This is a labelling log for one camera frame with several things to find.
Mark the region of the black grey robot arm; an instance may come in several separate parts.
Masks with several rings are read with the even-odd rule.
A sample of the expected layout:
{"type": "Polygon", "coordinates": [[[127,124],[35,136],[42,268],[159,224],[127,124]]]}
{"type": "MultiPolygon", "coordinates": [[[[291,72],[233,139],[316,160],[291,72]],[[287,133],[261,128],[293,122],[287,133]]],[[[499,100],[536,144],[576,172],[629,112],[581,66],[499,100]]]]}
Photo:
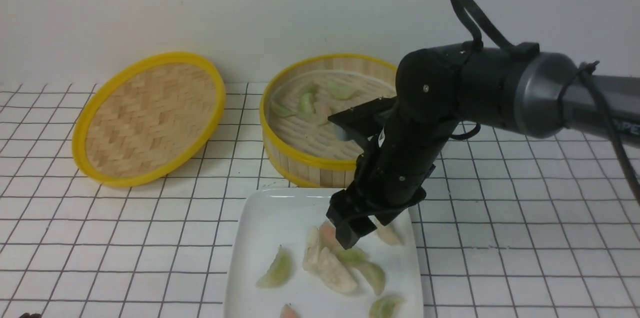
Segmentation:
{"type": "Polygon", "coordinates": [[[423,182],[448,141],[468,140],[482,127],[544,139],[564,128],[612,143],[634,198],[639,179],[624,145],[639,146],[639,79],[594,74],[596,62],[514,52],[470,43],[407,54],[395,75],[396,95],[329,116],[343,140],[363,149],[353,181],[332,195],[327,219],[345,249],[389,225],[426,198],[423,182]]]}

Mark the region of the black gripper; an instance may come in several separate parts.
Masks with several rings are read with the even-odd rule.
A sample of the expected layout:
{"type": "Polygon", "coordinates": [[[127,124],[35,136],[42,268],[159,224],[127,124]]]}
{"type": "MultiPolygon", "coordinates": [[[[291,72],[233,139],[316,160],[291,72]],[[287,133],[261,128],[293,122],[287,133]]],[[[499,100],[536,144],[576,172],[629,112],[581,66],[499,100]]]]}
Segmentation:
{"type": "Polygon", "coordinates": [[[326,216],[344,249],[354,247],[378,225],[390,226],[423,199],[423,181],[457,126],[455,116],[428,111],[414,117],[400,103],[394,104],[366,147],[352,184],[329,200],[326,216]]]}

